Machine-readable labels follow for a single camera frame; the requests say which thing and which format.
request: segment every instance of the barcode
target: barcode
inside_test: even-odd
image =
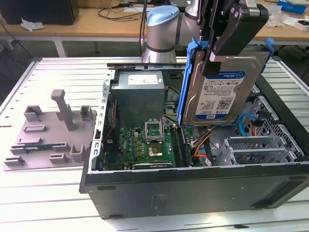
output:
[[[233,98],[221,98],[217,105],[217,110],[227,110],[232,102]]]

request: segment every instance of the computer tower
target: computer tower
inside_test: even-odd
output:
[[[79,13],[77,0],[1,0],[0,10],[8,24],[20,24],[23,18],[29,22],[72,25]]]

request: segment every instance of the metal frame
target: metal frame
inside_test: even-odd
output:
[[[100,62],[138,62],[139,58],[45,58],[39,64],[101,64]],[[0,107],[0,116],[7,115],[9,103],[35,70],[33,62]],[[5,134],[2,143],[12,136],[14,127],[0,128]],[[182,231],[206,232],[237,230],[245,232],[298,232],[309,229],[309,188],[277,209],[247,210],[162,217],[127,218],[103,221],[87,194],[77,193],[82,168],[29,170],[11,173],[0,171],[0,227],[3,231],[50,231],[71,227],[73,230],[93,228],[104,231]]]

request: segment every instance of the label sticker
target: label sticker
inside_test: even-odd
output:
[[[207,165],[208,167],[211,167],[211,166],[212,166],[212,163],[211,163],[211,161],[210,161],[208,158],[205,159],[205,163],[206,163],[206,165]]]
[[[234,88],[239,85],[245,72],[220,72],[207,76],[199,96],[196,116],[199,119],[219,119],[225,117],[236,97]]]
[[[25,147],[25,150],[39,150],[39,148],[37,146]]]
[[[157,85],[158,78],[156,75],[130,75],[128,85]]]

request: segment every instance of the collaborative robot arm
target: collaborative robot arm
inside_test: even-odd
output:
[[[188,46],[194,37],[209,41],[205,61],[210,65],[211,60],[210,70],[218,71],[216,57],[238,55],[267,19],[267,9],[256,5],[255,0],[192,0],[185,13],[179,13],[175,6],[156,7],[148,13],[142,61],[174,63],[175,45]]]

